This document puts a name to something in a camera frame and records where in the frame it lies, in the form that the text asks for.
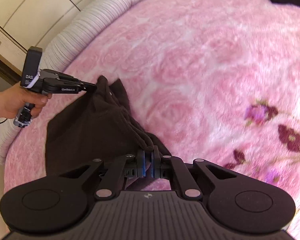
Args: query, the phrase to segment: ribbed white fabric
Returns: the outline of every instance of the ribbed white fabric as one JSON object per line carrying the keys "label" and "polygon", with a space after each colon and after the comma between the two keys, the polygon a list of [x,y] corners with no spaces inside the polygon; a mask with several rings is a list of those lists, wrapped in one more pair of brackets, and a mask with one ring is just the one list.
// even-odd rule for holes
{"label": "ribbed white fabric", "polygon": [[[95,0],[79,13],[45,49],[40,68],[63,72],[81,51],[107,26],[141,0]],[[7,120],[0,125],[0,164],[21,128]]]}

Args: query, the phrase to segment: crosshair logo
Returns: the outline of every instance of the crosshair logo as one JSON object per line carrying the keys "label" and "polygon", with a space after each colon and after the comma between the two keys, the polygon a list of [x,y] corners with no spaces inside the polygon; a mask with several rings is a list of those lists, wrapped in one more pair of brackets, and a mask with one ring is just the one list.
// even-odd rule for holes
{"label": "crosshair logo", "polygon": [[147,198],[147,199],[149,199],[149,198],[153,197],[153,195],[152,195],[152,194],[150,194],[150,193],[144,194],[143,196],[144,196],[145,198]]}

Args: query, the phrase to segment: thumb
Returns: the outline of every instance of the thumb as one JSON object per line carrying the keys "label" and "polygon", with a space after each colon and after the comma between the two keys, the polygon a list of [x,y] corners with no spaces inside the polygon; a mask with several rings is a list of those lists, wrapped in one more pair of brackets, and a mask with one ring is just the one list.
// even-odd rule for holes
{"label": "thumb", "polygon": [[45,106],[48,98],[42,94],[24,90],[24,93],[22,94],[22,101],[24,103],[35,104],[36,106]]}

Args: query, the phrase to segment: bed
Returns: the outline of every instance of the bed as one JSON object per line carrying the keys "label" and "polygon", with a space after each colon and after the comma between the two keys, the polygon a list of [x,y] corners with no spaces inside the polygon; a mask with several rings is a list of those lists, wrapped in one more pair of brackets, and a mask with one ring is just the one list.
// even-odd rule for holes
{"label": "bed", "polygon": [[[120,78],[135,119],[184,162],[204,158],[287,191],[300,239],[300,8],[269,0],[96,0],[41,68]],[[31,126],[0,126],[5,191],[45,176],[46,127],[80,95],[54,95]],[[146,190],[166,189],[159,180]]]}

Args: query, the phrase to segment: human hand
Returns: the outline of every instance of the human hand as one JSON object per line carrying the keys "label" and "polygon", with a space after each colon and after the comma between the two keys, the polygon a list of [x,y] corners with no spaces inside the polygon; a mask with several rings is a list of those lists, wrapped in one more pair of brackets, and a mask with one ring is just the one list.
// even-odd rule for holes
{"label": "human hand", "polygon": [[20,83],[17,83],[11,88],[0,92],[0,118],[13,119],[26,102],[35,105],[31,110],[31,115],[36,118],[51,97],[52,94],[45,96],[30,92],[23,89]]}

